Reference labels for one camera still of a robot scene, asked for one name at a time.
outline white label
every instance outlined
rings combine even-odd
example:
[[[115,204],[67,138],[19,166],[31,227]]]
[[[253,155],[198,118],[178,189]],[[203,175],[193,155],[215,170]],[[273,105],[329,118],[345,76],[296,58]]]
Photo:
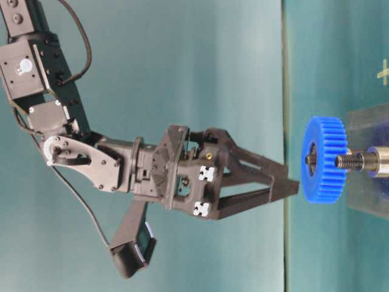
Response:
[[[19,76],[22,76],[24,73],[31,72],[32,67],[32,62],[29,59],[23,59],[20,61],[19,66],[16,68],[16,73]]]
[[[43,144],[43,154],[45,155],[45,157],[47,159],[46,163],[48,166],[53,165],[53,156],[52,156],[51,151],[50,151],[50,146],[53,142],[54,142],[54,137],[51,136],[51,137],[47,138],[47,140]]]
[[[206,217],[208,216],[208,208],[209,208],[209,203],[195,202],[193,215],[198,216],[201,214],[201,216]]]
[[[215,171],[214,167],[200,167],[199,179],[201,181],[213,181],[213,172]]]

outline cable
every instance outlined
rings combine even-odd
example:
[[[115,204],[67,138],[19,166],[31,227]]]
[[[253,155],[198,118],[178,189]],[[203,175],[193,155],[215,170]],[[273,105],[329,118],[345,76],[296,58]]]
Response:
[[[66,83],[80,79],[86,73],[86,71],[88,71],[89,67],[91,67],[92,47],[91,47],[91,44],[89,42],[88,36],[84,30],[84,27],[83,27],[80,19],[78,18],[76,12],[73,10],[73,8],[66,2],[66,0],[58,0],[58,2],[61,3],[66,8],[66,10],[70,13],[70,15],[73,17],[73,20],[78,28],[78,31],[80,31],[80,34],[81,34],[81,37],[84,41],[84,45],[85,45],[85,49],[86,49],[86,64],[85,64],[84,68],[79,73],[69,77],[65,81],[60,81],[61,85],[65,85]]]
[[[11,34],[10,34],[10,31],[9,31],[9,29],[8,29],[8,26],[7,25],[5,25],[5,29],[7,30],[7,39],[6,39],[6,43],[7,44],[10,44],[11,43]]]
[[[23,120],[19,111],[15,107],[13,108],[13,116],[15,117],[16,121],[18,122],[18,126],[20,127],[20,129],[29,133],[30,135],[43,136],[42,132],[35,131],[35,130],[27,127],[27,124],[25,123],[25,121]]]
[[[77,158],[55,158],[55,163],[60,165],[89,165],[91,160],[88,157],[77,157]]]
[[[25,127],[27,127],[26,122],[22,118],[21,118],[21,123]],[[34,134],[30,134],[30,137],[34,141],[34,144],[38,148],[38,151],[40,153],[42,153],[42,149],[41,149],[41,147],[40,147],[36,137],[34,136]],[[60,173],[60,171],[56,167],[51,166],[51,169],[57,175],[57,177],[70,189],[70,191],[72,192],[74,197],[76,197],[76,199],[81,203],[81,205],[83,205],[83,207],[85,208],[86,212],[89,214],[90,218],[92,219],[92,222],[95,225],[96,230],[97,230],[100,238],[102,239],[104,245],[106,246],[106,248],[109,248],[109,242],[108,242],[108,240],[107,240],[107,238],[106,238],[106,236],[105,236],[105,234],[103,232],[103,229],[100,226],[99,222],[97,221],[97,218],[96,218],[95,214],[93,213],[92,209],[89,207],[87,202],[85,202],[83,197],[76,191],[76,189],[72,186],[72,184],[69,181],[67,181],[67,179]]]

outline metal cylinder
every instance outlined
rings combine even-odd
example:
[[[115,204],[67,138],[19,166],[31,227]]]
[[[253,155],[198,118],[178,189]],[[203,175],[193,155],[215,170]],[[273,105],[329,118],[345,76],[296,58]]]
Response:
[[[377,154],[367,151],[352,150],[346,155],[339,155],[335,159],[338,169],[375,171],[378,167]]]
[[[388,178],[389,177],[389,147],[371,146],[369,147],[367,152],[374,153],[377,159],[376,168],[368,172],[370,177]]]

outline blue gear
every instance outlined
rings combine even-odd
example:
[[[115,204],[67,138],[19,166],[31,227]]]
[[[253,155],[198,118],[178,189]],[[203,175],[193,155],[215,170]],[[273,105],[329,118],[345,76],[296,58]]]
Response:
[[[312,148],[316,150],[316,166],[305,164]],[[346,182],[346,170],[335,166],[335,158],[347,153],[345,127],[337,117],[312,117],[309,121],[301,152],[301,183],[310,203],[334,204]]]

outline teal wall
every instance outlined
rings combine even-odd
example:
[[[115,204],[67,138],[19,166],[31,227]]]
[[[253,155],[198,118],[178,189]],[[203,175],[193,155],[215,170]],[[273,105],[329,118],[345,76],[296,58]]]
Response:
[[[388,102],[376,75],[389,58],[389,2],[284,0],[289,104],[287,162],[300,178],[301,142],[313,115]],[[287,290],[388,291],[389,222],[346,206],[288,200]]]
[[[42,0],[73,71],[81,38]],[[91,127],[157,143],[172,123],[223,127],[283,161],[281,4],[267,0],[69,0],[93,47],[78,83]],[[1,91],[0,291],[283,291],[283,202],[204,222],[152,205],[151,266],[123,280],[86,212],[19,131]],[[131,195],[64,172],[112,237]]]

